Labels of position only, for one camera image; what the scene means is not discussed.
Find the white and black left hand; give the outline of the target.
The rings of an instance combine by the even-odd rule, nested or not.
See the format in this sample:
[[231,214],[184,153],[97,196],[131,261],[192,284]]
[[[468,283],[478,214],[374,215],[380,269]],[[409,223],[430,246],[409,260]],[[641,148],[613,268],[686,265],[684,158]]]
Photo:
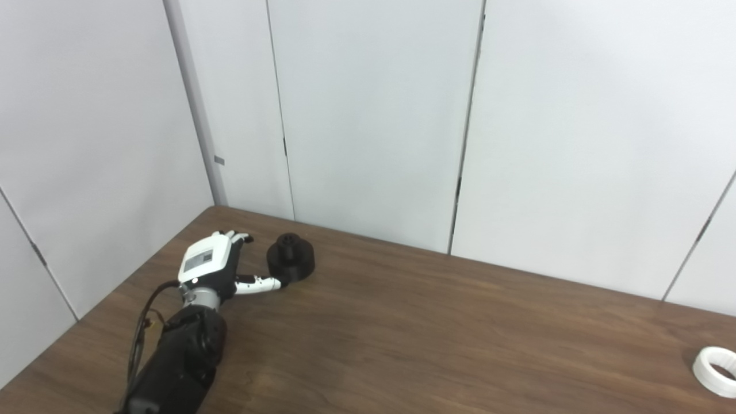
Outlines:
[[242,246],[253,242],[249,233],[216,231],[192,244],[177,275],[185,306],[219,307],[240,294],[284,289],[288,283],[273,276],[237,273]]

